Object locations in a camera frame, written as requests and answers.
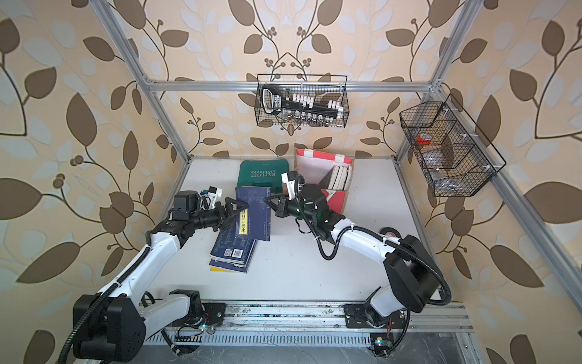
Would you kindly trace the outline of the black wolf cover book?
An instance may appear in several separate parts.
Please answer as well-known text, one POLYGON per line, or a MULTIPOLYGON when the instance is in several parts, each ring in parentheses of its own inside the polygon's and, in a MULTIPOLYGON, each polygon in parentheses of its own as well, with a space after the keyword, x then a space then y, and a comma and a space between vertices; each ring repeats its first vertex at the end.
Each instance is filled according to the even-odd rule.
POLYGON ((333 185, 333 189, 334 190, 339 190, 340 177, 341 177, 341 169, 342 169, 342 166, 339 166, 338 167, 338 173, 337 173, 337 176, 336 176, 336 180, 335 180, 334 185, 333 185))

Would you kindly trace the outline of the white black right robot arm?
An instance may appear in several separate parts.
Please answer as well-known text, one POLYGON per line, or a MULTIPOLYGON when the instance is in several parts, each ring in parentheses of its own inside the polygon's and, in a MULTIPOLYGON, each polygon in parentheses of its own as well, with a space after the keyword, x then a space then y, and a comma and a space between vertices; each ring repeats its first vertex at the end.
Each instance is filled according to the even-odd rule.
POLYGON ((391 237, 357 225, 333 211, 321 188, 306 183, 301 174, 282 176, 287 192, 264 199, 279 218, 294 217, 306 223, 320 255, 327 261, 347 248, 382 265, 388 284, 377 288, 363 305, 362 319, 382 328, 394 312, 420 313, 427 305, 446 306, 453 299, 442 271, 418 238, 391 237))

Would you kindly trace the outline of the burlap canvas bag red front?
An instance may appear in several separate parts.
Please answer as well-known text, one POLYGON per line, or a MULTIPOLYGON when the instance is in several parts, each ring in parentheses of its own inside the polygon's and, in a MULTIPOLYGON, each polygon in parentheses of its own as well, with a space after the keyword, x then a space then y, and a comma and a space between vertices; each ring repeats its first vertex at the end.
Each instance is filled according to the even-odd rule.
POLYGON ((330 209, 343 213, 353 176, 353 159, 319 150, 297 149, 295 167, 307 184, 321 189, 330 209))

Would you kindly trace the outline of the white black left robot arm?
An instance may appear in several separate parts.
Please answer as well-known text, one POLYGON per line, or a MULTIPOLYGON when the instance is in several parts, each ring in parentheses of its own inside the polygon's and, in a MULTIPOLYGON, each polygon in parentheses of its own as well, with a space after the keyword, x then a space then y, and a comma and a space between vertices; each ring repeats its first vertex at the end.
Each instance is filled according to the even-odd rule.
POLYGON ((226 198, 212 187, 204 194, 181 191, 174 196, 166 219, 146 234, 146 244, 128 267, 94 295, 83 295, 73 309, 73 329, 58 361, 70 354, 77 359, 130 362, 146 339, 177 321, 207 325, 209 316, 198 291, 177 289, 168 298, 148 306, 148 288, 193 236, 202 229, 224 230, 232 226, 248 204, 226 198))

